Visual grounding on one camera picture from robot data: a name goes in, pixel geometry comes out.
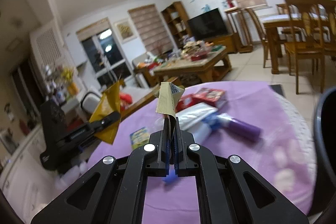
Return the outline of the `yellow plastic wrapper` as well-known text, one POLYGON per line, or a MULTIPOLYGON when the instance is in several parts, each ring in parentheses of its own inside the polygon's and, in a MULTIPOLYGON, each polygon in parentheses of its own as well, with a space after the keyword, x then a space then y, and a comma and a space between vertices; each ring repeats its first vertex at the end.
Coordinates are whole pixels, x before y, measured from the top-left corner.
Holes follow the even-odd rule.
MULTIPOLYGON (((117 81, 106 91, 103 92, 98 106, 95 108, 93 114, 91 115, 89 122, 98 121, 104 118, 105 116, 111 114, 114 111, 117 111, 121 115, 120 109, 120 82, 117 81)), ((113 144, 114 140, 101 140, 108 144, 113 144)))

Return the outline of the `red milk carton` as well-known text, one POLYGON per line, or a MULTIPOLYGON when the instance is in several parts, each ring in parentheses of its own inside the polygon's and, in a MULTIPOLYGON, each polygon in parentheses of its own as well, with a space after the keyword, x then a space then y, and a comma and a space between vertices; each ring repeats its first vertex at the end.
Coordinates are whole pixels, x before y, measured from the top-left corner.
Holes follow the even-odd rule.
POLYGON ((227 103, 226 91, 213 88, 201 88, 193 94, 193 99, 196 103, 203 102, 218 109, 227 103))

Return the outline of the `dark round trash bin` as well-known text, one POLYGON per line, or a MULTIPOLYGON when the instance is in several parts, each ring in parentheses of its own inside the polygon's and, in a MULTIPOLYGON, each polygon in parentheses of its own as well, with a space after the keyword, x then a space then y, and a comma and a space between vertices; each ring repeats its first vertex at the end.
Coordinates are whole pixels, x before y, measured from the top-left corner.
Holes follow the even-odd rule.
POLYGON ((318 101, 313 118, 313 140, 317 157, 317 177, 308 215, 324 209, 335 194, 335 87, 318 101))

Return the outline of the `red cushion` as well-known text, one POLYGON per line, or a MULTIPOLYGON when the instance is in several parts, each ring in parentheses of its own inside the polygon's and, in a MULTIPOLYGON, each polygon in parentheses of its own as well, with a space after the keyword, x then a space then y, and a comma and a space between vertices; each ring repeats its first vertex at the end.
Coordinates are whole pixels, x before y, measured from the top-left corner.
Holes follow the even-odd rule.
POLYGON ((133 99, 130 94, 119 92, 119 97, 121 111, 126 110, 133 103, 133 99))

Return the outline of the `purple tablecloth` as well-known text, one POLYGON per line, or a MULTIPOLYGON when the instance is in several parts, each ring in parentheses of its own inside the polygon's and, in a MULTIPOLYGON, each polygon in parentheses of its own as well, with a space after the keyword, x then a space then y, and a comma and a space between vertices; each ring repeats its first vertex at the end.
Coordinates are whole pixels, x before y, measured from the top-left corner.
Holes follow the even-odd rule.
POLYGON ((307 223, 313 182, 274 91, 209 87, 227 102, 185 119, 164 83, 33 223, 307 223))

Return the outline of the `purple spray bottle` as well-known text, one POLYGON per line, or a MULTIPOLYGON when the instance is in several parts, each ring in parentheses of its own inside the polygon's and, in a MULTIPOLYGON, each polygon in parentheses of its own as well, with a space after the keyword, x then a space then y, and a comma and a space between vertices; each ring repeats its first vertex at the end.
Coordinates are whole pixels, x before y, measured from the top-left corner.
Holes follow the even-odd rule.
POLYGON ((226 128, 229 132, 235 133, 249 141, 257 142, 262 134, 262 129, 252 124, 232 118, 226 113, 215 114, 215 122, 226 128))

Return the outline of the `white plastic bag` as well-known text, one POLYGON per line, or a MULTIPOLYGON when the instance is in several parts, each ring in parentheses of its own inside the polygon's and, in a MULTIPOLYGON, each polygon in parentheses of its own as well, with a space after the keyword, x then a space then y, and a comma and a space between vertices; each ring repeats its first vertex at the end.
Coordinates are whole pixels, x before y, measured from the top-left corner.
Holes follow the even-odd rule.
POLYGON ((221 127, 218 114, 217 108, 201 102, 178 112, 176 117, 180 129, 192 133, 195 143, 203 144, 213 131, 221 127))

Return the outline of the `framed sunflower picture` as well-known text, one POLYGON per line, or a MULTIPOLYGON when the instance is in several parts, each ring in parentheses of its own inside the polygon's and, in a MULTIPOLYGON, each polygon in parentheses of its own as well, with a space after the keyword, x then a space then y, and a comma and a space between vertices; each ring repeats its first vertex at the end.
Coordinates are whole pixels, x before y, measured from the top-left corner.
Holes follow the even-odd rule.
POLYGON ((129 18, 114 22, 114 27, 122 43, 127 43, 137 37, 129 18))

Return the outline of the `wooden coffee table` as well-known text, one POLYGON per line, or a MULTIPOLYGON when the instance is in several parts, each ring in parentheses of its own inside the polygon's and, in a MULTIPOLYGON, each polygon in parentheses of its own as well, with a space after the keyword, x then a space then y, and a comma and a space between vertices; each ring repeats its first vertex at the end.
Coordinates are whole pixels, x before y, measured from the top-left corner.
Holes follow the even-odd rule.
POLYGON ((197 75, 202 83, 221 81, 232 71, 231 62, 226 47, 210 52, 205 59, 198 61, 177 60, 165 62, 154 68, 153 73, 162 80, 167 77, 181 77, 181 75, 197 75))

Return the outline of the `wooden bookshelf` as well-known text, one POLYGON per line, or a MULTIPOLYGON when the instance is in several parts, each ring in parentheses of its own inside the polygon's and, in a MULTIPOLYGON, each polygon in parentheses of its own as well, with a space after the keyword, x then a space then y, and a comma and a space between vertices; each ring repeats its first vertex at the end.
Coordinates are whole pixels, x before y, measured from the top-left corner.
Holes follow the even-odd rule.
POLYGON ((193 36, 188 25, 189 16, 183 3, 181 1, 173 2, 162 10, 161 14, 177 47, 183 48, 185 39, 193 36))

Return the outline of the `tall wooden plant stand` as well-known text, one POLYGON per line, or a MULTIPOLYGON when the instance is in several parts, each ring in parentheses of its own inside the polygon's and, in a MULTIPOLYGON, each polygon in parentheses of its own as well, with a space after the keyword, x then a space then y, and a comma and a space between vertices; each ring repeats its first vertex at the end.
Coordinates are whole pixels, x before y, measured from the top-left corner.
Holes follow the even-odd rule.
POLYGON ((253 44, 244 18, 244 11, 239 7, 234 7, 227 9, 225 13, 233 33, 238 53, 251 53, 253 51, 253 44))

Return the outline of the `black television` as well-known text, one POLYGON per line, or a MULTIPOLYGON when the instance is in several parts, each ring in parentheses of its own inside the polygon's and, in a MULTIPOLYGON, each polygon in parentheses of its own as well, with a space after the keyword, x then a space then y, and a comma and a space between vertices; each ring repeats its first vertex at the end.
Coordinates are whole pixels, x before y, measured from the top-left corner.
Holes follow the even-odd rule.
POLYGON ((204 40, 229 34, 228 28, 218 8, 191 18, 187 23, 196 40, 204 40))

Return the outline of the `wooden dining chair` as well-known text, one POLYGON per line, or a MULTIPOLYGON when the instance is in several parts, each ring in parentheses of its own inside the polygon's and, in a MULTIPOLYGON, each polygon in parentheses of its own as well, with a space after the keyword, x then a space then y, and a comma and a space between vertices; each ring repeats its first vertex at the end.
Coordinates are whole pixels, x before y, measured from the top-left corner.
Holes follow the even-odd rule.
POLYGON ((266 61, 268 60, 268 55, 269 55, 269 42, 266 38, 266 34, 264 32, 264 29, 261 25, 261 22, 259 18, 256 15, 256 12, 252 8, 245 8, 246 12, 248 12, 249 16, 252 19, 252 22, 255 25, 256 31, 258 33, 258 36, 260 38, 260 42, 263 47, 263 68, 266 67, 266 61))
POLYGON ((292 42, 284 44, 288 56, 288 69, 294 62, 295 93, 299 93, 299 61, 311 60, 312 69, 320 67, 320 91, 325 88, 325 47, 322 17, 318 0, 284 0, 288 9, 292 42))

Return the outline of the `wooden dining table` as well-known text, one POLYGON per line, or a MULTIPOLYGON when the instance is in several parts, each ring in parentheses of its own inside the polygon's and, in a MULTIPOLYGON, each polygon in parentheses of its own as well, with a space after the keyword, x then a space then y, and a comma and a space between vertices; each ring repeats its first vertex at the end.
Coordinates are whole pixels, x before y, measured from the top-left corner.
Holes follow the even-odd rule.
POLYGON ((278 59, 282 58, 281 45, 291 43, 294 38, 305 42, 303 32, 299 29, 291 33, 289 15, 269 15, 260 20, 264 31, 265 48, 268 48, 271 60, 271 72, 273 75, 280 73, 278 59))

